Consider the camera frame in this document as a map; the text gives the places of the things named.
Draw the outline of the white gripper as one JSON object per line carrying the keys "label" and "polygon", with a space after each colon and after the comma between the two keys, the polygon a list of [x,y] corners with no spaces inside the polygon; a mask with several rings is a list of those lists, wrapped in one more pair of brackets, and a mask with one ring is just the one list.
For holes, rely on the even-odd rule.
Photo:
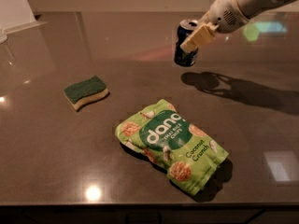
{"label": "white gripper", "polygon": [[198,21],[201,24],[180,45],[184,52],[192,51],[212,42],[216,33],[230,34],[249,22],[237,0],[215,0],[208,13]]}

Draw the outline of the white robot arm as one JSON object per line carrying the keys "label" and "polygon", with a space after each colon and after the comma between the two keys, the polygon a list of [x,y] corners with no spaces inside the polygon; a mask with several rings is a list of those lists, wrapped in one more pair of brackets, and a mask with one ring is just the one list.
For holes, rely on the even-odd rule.
{"label": "white robot arm", "polygon": [[298,0],[215,0],[180,47],[190,53],[210,43],[217,33],[230,34],[259,14],[295,1]]}

